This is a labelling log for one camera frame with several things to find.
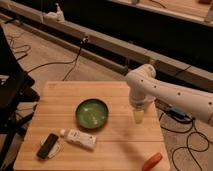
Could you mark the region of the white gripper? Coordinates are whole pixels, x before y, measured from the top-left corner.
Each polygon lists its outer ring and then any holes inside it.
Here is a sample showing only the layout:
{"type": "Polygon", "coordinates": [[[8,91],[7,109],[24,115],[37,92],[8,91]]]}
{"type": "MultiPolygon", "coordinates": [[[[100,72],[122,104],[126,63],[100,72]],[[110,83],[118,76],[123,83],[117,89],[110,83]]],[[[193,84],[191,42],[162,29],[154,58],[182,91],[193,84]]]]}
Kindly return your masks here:
{"type": "Polygon", "coordinates": [[[134,120],[136,124],[141,124],[143,121],[144,110],[142,107],[148,101],[146,96],[130,96],[130,104],[133,108],[134,120]]]}

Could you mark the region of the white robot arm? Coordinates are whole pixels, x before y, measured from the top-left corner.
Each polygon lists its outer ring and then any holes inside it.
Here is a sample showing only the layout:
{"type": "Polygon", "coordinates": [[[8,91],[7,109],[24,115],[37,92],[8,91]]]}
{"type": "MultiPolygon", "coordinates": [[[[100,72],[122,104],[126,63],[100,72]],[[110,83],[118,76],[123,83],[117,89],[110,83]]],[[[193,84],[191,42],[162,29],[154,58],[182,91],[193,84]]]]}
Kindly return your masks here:
{"type": "Polygon", "coordinates": [[[163,82],[155,76],[156,70],[151,64],[127,73],[125,79],[133,108],[143,108],[159,99],[213,127],[213,93],[163,82]]]}

